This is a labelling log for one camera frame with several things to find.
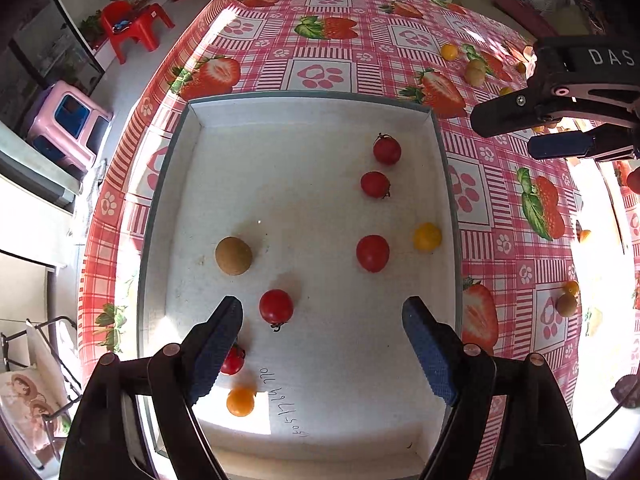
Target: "screw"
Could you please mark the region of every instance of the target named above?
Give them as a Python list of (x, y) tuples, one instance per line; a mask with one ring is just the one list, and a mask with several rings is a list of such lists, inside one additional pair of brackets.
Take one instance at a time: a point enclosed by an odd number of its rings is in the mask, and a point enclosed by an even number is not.
[(476, 357), (480, 355), (480, 347), (478, 345), (474, 345), (473, 343), (468, 343), (464, 346), (463, 351), (465, 354), (471, 357)]
[(531, 361), (536, 366), (542, 366), (545, 363), (545, 358), (540, 354), (531, 354), (529, 356), (529, 361)]
[(108, 354), (105, 354), (100, 358), (100, 364), (105, 366), (110, 365), (115, 361), (115, 359), (116, 355), (113, 352), (109, 352)]
[(180, 351), (180, 345), (178, 343), (169, 343), (162, 348), (162, 353), (167, 357), (176, 355)]

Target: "red checkered tablecloth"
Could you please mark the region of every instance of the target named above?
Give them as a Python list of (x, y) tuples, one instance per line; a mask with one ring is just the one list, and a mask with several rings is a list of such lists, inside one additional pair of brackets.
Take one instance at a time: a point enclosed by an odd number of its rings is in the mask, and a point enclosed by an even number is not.
[[(348, 18), (354, 25), (334, 20), (336, 32), (329, 30), (327, 18)], [(308, 27), (301, 35), (296, 27), (305, 23)], [(526, 143), (532, 131), (482, 139), (473, 133), (468, 118), (475, 104), (497, 96), (503, 86), (517, 89), (526, 84), (513, 69), (516, 60), (507, 42), (524, 46), (500, 23), (436, 0), (213, 0), (146, 87), (102, 186), (79, 291), (84, 379), (106, 349), (135, 355), (135, 344), (126, 338), (128, 333), (135, 339), (136, 333), (132, 319), (140, 251), (162, 158), (186, 104), (181, 96), (193, 97), (198, 86), (203, 94), (325, 89), (396, 98), (409, 94), (432, 104), (441, 117), (450, 117), (439, 125), (458, 211), (462, 273), (473, 280), (470, 284), (481, 285), (463, 293), (465, 310), (477, 304), (480, 294), (483, 308), (495, 309), (497, 318), (495, 337), (484, 339), (488, 350), (509, 358), (523, 358), (531, 351), (543, 354), (571, 406), (581, 312), (578, 306), (574, 316), (559, 317), (554, 301), (562, 294), (562, 282), (575, 277), (570, 216), (576, 211), (578, 191), (565, 162), (528, 157)], [(446, 43), (459, 47), (458, 60), (440, 56)], [(484, 56), (499, 78), (487, 76), (481, 88), (465, 83), (466, 52)], [(235, 62), (225, 61), (209, 71), (212, 81), (201, 72), (216, 56)], [(417, 78), (418, 73), (427, 76)], [(455, 113), (437, 91), (444, 79), (464, 100)], [(549, 212), (554, 189), (558, 204)], [(532, 215), (538, 219), (536, 229)], [(564, 234), (552, 236), (558, 222), (566, 225)], [(129, 318), (128, 325), (118, 313)], [(463, 323), (467, 333), (476, 329), (470, 317)], [(503, 402), (495, 400), (474, 478), (486, 475)]]

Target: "tomato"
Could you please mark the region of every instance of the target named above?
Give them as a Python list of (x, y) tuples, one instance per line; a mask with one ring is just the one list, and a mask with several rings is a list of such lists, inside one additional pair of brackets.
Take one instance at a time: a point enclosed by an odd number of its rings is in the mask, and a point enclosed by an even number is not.
[(284, 290), (274, 288), (262, 295), (259, 309), (262, 319), (277, 332), (293, 316), (293, 301)]
[(254, 410), (255, 392), (245, 388), (234, 388), (226, 396), (226, 408), (231, 415), (247, 416)]
[(242, 365), (244, 365), (244, 350), (242, 350), (237, 344), (231, 347), (229, 353), (226, 355), (225, 361), (222, 363), (222, 367), (220, 368), (220, 373), (225, 375), (234, 375), (237, 374)]
[(379, 171), (369, 171), (360, 179), (360, 187), (362, 190), (373, 198), (384, 198), (391, 196), (389, 188), (391, 183), (389, 179)]
[(640, 168), (635, 168), (626, 176), (626, 185), (635, 194), (640, 194)]
[(380, 235), (365, 236), (358, 242), (356, 257), (369, 272), (380, 272), (389, 261), (389, 244)]
[(402, 155), (400, 143), (390, 135), (379, 134), (373, 145), (373, 156), (378, 162), (392, 166)]

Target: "yellow fruit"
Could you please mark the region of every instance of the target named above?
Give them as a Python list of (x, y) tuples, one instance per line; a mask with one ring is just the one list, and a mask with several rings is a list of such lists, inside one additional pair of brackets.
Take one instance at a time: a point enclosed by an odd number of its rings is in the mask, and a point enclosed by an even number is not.
[(562, 317), (571, 317), (578, 310), (578, 301), (573, 294), (564, 293), (556, 301), (556, 310)]
[(442, 233), (430, 222), (421, 224), (414, 232), (414, 248), (430, 253), (442, 243)]
[(576, 282), (575, 280), (570, 280), (568, 282), (566, 282), (562, 288), (564, 288), (564, 291), (567, 294), (571, 294), (572, 296), (577, 296), (578, 293), (580, 292), (580, 285), (578, 285), (578, 282)]
[(447, 43), (440, 49), (440, 55), (447, 61), (453, 61), (458, 57), (458, 48), (455, 45)]
[(251, 248), (240, 238), (229, 236), (216, 247), (216, 263), (220, 270), (230, 276), (239, 276), (251, 267)]
[(467, 66), (465, 70), (465, 81), (469, 83), (471, 86), (475, 86), (476, 88), (481, 87), (484, 84), (484, 72), (478, 68), (473, 68), (472, 66)]
[(231, 415), (247, 416), (254, 410), (255, 392), (245, 388), (235, 388), (226, 397), (226, 408)]
[(472, 59), (466, 64), (466, 69), (469, 68), (477, 68), (478, 70), (482, 70), (486, 74), (486, 63), (482, 61), (482, 59)]

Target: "red plastic chair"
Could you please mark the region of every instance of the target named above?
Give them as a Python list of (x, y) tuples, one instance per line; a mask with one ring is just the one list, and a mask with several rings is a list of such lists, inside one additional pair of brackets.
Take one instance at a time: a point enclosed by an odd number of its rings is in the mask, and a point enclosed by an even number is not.
[[(126, 0), (117, 0), (116, 2), (111, 2), (102, 10), (100, 22), (111, 41), (111, 46), (116, 56), (118, 56), (120, 64), (127, 60), (120, 49), (120, 43), (127, 38), (131, 38), (136, 43), (142, 41), (142, 44), (149, 52), (158, 48), (160, 42), (151, 27), (156, 18), (160, 18), (169, 28), (174, 28), (175, 26), (174, 22), (164, 12), (164, 9), (158, 4), (151, 4), (140, 10), (133, 10), (131, 4)], [(131, 24), (122, 32), (114, 32), (113, 26), (122, 20), (129, 20)]]

